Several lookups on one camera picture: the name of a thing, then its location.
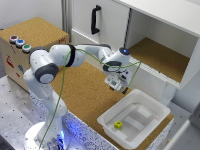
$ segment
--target cabinet shelf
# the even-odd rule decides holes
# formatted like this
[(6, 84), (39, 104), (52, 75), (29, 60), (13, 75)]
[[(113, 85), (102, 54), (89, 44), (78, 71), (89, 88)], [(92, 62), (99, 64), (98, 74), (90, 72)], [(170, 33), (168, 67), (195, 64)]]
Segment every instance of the cabinet shelf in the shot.
[(132, 57), (164, 75), (181, 82), (190, 58), (179, 54), (149, 38), (144, 38), (129, 49)]

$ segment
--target open compartment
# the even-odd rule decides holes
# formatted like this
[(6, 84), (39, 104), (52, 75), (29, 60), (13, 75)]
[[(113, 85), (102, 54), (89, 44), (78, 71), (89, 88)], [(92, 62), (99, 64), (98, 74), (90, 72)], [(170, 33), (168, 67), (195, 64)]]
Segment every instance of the open compartment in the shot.
[(131, 10), (126, 48), (133, 61), (182, 88), (198, 72), (199, 37), (176, 25)]

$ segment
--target yellow object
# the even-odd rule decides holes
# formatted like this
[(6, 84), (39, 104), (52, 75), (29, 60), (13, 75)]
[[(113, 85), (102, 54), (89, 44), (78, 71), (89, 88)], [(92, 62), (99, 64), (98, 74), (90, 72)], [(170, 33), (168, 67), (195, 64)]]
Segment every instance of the yellow object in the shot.
[(120, 129), (121, 126), (122, 126), (122, 122), (120, 122), (120, 121), (115, 122), (115, 125), (114, 125), (115, 128)]

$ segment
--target gray floor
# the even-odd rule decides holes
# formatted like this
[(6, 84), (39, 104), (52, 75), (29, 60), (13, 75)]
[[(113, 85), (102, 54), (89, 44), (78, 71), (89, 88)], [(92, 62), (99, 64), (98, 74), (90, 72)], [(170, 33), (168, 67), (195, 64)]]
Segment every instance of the gray floor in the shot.
[(1, 58), (1, 52), (0, 52), (0, 78), (6, 75), (4, 65), (3, 65), (3, 60)]

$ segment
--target cabinet door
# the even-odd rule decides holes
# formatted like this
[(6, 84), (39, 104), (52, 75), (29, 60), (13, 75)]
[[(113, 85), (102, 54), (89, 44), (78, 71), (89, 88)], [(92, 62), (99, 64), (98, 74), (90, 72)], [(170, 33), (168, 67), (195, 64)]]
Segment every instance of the cabinet door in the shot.
[[(91, 34), (91, 14), (96, 5), (96, 28)], [(113, 50), (124, 46), (129, 8), (112, 0), (74, 0), (73, 29), (99, 44), (108, 44)]]

